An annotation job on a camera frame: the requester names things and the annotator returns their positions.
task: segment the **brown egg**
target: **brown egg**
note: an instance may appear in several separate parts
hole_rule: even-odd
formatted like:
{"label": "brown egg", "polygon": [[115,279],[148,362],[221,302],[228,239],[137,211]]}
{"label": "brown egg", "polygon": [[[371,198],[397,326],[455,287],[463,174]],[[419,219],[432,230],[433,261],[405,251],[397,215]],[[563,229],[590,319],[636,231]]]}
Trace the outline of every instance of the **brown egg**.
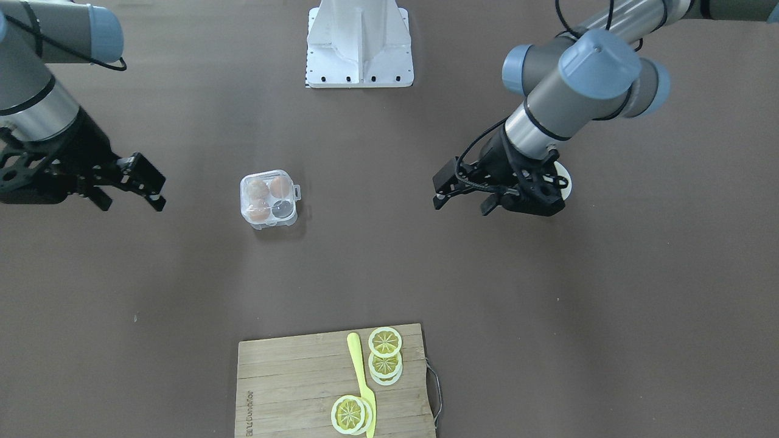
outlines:
{"label": "brown egg", "polygon": [[246,192],[249,195],[249,199],[254,202],[255,200],[264,200],[268,197],[268,185],[260,180],[253,179],[246,185]]}
{"label": "brown egg", "polygon": [[270,207],[265,200],[259,200],[246,209],[246,216],[252,222],[262,222],[270,216]]}
{"label": "brown egg", "polygon": [[288,178],[277,176],[270,181],[270,194],[276,198],[286,198],[291,190],[292,184]]}

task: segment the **knife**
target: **knife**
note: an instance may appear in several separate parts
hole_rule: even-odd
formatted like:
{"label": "knife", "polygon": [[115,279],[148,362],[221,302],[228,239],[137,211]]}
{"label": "knife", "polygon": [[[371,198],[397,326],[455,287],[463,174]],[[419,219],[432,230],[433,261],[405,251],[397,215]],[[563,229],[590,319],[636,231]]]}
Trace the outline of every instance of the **knife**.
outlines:
{"label": "knife", "polygon": [[349,333],[346,337],[346,342],[349,344],[349,355],[351,355],[351,363],[354,365],[354,372],[357,373],[357,383],[360,385],[360,397],[364,398],[373,409],[373,418],[371,419],[371,425],[368,427],[368,431],[365,435],[368,438],[373,438],[373,434],[376,431],[376,395],[373,394],[371,388],[365,382],[365,365],[362,362],[362,344],[360,344],[360,335],[356,333]]}

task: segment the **lemon slice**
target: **lemon slice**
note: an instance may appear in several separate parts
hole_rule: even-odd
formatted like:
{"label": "lemon slice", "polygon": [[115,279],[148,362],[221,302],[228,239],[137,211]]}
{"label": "lemon slice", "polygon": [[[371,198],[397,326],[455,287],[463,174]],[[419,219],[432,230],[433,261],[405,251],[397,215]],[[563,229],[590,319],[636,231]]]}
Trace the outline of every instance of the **lemon slice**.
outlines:
{"label": "lemon slice", "polygon": [[371,404],[362,397],[358,397],[358,399],[365,408],[365,424],[359,430],[351,433],[351,435],[355,436],[368,432],[368,428],[371,427],[371,422],[373,421],[373,409],[371,409]]}
{"label": "lemon slice", "polygon": [[388,387],[389,385],[397,382],[401,374],[403,374],[403,361],[401,361],[400,364],[397,366],[397,374],[395,374],[393,378],[382,379],[380,377],[377,377],[376,374],[371,373],[371,379],[373,379],[374,382],[378,383],[383,387]]}
{"label": "lemon slice", "polygon": [[368,347],[379,358],[389,358],[400,351],[403,339],[400,333],[392,327],[380,327],[371,333],[368,338]]}
{"label": "lemon slice", "polygon": [[371,353],[368,357],[368,368],[371,374],[380,379],[392,379],[400,371],[400,365],[403,363],[403,356],[398,352],[389,358],[377,358]]}
{"label": "lemon slice", "polygon": [[359,397],[344,395],[333,404],[330,421],[338,433],[351,435],[365,425],[365,404]]}

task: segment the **blue joint cap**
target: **blue joint cap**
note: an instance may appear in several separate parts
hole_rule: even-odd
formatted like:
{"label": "blue joint cap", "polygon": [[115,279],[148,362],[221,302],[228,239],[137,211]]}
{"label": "blue joint cap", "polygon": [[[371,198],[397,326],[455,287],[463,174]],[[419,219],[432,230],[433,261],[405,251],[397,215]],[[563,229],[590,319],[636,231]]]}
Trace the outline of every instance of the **blue joint cap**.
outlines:
{"label": "blue joint cap", "polygon": [[525,57],[527,51],[533,47],[532,44],[523,44],[511,49],[506,59],[503,61],[503,86],[512,93],[525,94],[525,89],[522,87],[522,70],[525,67]]}
{"label": "blue joint cap", "polygon": [[2,13],[2,9],[0,9],[0,42],[5,40],[5,29],[7,26],[8,25],[5,23],[5,15]]}
{"label": "blue joint cap", "polygon": [[649,115],[657,111],[657,109],[663,106],[665,101],[668,100],[668,96],[671,95],[671,75],[668,74],[668,70],[660,62],[648,58],[644,59],[646,59],[657,72],[657,93],[654,94],[654,99],[652,99],[652,103],[649,104],[649,107],[644,110],[644,112],[637,115],[637,117]]}
{"label": "blue joint cap", "polygon": [[125,50],[122,25],[113,12],[100,6],[89,5],[92,32],[92,58],[102,62],[115,62]]}
{"label": "blue joint cap", "polygon": [[768,23],[779,23],[779,3],[777,3],[771,15],[768,16]]}
{"label": "blue joint cap", "polygon": [[625,41],[602,29],[587,31],[562,53],[562,80],[590,99],[613,99],[625,93],[641,73],[641,61]]}

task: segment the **wooden cutting board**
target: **wooden cutting board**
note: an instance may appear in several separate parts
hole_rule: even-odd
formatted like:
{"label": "wooden cutting board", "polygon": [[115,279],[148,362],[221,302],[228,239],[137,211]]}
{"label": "wooden cutting board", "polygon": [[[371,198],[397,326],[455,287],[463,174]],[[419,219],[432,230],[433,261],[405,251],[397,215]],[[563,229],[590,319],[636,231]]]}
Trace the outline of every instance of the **wooden cutting board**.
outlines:
{"label": "wooden cutting board", "polygon": [[344,438],[330,425],[330,410],[340,396],[360,395],[346,342],[353,331],[360,335],[365,378],[376,394],[375,437],[435,438],[422,326],[393,326],[403,337],[403,375],[388,387],[368,374],[374,328],[238,344],[235,438]]}

